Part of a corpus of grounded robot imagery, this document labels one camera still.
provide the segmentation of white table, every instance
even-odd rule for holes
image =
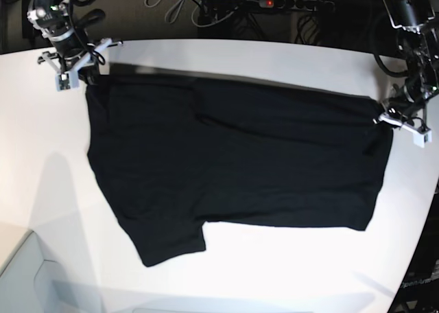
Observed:
[[[439,177],[439,98],[429,105],[433,143],[422,149],[411,134],[395,131],[366,232],[212,223],[203,228],[206,252],[146,268],[88,165],[84,87],[56,92],[53,71],[36,64],[39,53],[0,56],[0,221],[38,234],[45,258],[64,266],[78,306],[87,312],[387,312]],[[138,41],[113,48],[109,60],[375,99],[391,85],[371,55],[281,43]]]

